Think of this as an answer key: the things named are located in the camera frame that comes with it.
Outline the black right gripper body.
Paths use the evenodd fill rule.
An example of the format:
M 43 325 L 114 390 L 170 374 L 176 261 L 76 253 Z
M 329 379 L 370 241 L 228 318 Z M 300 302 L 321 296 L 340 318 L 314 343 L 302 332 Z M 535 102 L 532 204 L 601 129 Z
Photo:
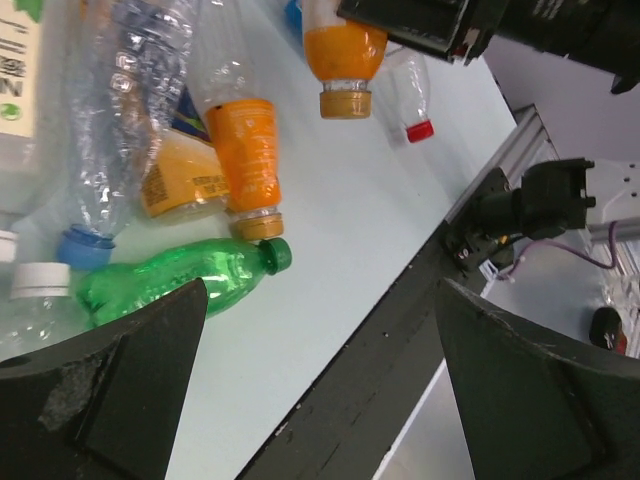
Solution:
M 614 75 L 613 95 L 639 85 L 637 0 L 479 1 L 480 47 L 495 36 Z

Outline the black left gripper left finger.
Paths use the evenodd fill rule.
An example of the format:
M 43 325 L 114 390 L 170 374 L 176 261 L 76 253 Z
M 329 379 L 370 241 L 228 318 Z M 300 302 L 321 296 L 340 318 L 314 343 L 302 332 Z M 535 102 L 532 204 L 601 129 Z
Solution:
M 164 478 L 206 307 L 197 279 L 128 316 L 2 362 L 2 478 Z

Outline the green crushed plastic bottle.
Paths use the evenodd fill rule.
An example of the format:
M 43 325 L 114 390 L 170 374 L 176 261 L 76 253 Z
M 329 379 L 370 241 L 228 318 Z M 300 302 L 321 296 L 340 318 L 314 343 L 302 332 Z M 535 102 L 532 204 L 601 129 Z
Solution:
M 217 315 L 236 305 L 266 276 L 288 269 L 293 260 L 282 238 L 256 244 L 212 238 L 165 250 L 139 263 L 113 263 L 81 278 L 75 297 L 101 326 L 136 312 L 200 279 L 206 313 Z

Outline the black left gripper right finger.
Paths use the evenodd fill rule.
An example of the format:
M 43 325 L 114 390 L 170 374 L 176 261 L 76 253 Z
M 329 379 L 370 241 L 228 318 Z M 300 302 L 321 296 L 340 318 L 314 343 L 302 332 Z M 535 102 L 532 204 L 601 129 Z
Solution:
M 478 479 L 636 479 L 639 362 L 450 279 L 436 320 Z

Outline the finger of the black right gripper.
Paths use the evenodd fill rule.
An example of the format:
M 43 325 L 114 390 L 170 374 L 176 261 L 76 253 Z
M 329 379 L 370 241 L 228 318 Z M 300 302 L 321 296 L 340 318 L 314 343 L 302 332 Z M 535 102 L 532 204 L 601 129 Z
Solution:
M 449 63 L 479 57 L 495 32 L 493 1 L 343 0 L 337 12 Z

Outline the orange juice bottle gold cap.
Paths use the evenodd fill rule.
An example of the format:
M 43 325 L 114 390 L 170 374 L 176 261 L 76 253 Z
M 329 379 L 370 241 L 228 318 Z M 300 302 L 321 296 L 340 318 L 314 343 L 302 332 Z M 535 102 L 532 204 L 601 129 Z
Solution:
M 274 105 L 260 98 L 235 100 L 208 109 L 205 121 L 229 186 L 232 233 L 247 241 L 281 236 Z

